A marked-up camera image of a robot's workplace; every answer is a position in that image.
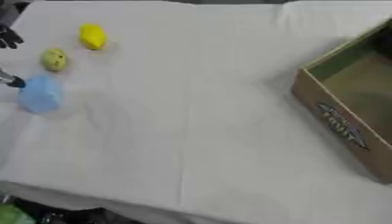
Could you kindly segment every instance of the lemon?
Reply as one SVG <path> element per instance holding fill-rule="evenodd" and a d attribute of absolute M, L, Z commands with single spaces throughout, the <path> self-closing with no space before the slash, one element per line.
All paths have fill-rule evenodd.
<path fill-rule="evenodd" d="M 80 42 L 88 49 L 102 49 L 106 39 L 105 31 L 98 24 L 83 24 L 80 27 Z"/>

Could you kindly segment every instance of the table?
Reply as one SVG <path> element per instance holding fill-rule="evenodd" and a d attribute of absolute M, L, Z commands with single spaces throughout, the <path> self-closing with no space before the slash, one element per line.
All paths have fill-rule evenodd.
<path fill-rule="evenodd" d="M 149 223 L 390 223 L 392 191 L 290 93 L 296 69 L 392 12 L 388 1 L 284 5 L 37 2 L 0 67 L 41 74 L 61 47 L 60 111 L 0 88 L 0 189 Z M 108 32 L 103 51 L 79 25 Z"/>

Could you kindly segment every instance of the yellow ball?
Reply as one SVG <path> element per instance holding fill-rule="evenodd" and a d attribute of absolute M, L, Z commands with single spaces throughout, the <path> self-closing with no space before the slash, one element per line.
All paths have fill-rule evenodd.
<path fill-rule="evenodd" d="M 50 48 L 42 52 L 41 64 L 51 72 L 59 72 L 67 66 L 67 56 L 59 48 Z"/>

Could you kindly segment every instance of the box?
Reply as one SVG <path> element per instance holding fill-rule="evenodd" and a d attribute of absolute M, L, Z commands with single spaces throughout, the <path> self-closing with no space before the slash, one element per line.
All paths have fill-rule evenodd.
<path fill-rule="evenodd" d="M 382 182 L 392 182 L 392 57 L 377 49 L 388 20 L 299 69 L 292 91 Z"/>

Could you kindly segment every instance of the toy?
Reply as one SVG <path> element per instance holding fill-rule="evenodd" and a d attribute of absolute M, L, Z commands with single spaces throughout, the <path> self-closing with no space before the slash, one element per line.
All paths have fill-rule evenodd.
<path fill-rule="evenodd" d="M 40 114 L 59 109 L 63 88 L 51 75 L 39 75 L 26 81 L 20 88 L 17 102 L 32 113 Z"/>
<path fill-rule="evenodd" d="M 0 223 L 2 224 L 34 224 L 35 221 L 19 208 L 12 205 L 0 205 Z"/>
<path fill-rule="evenodd" d="M 59 48 L 50 48 L 41 54 L 41 64 L 52 72 L 59 72 L 67 66 L 67 56 Z"/>
<path fill-rule="evenodd" d="M 80 42 L 88 49 L 102 49 L 106 43 L 105 31 L 98 24 L 83 24 L 80 27 Z"/>

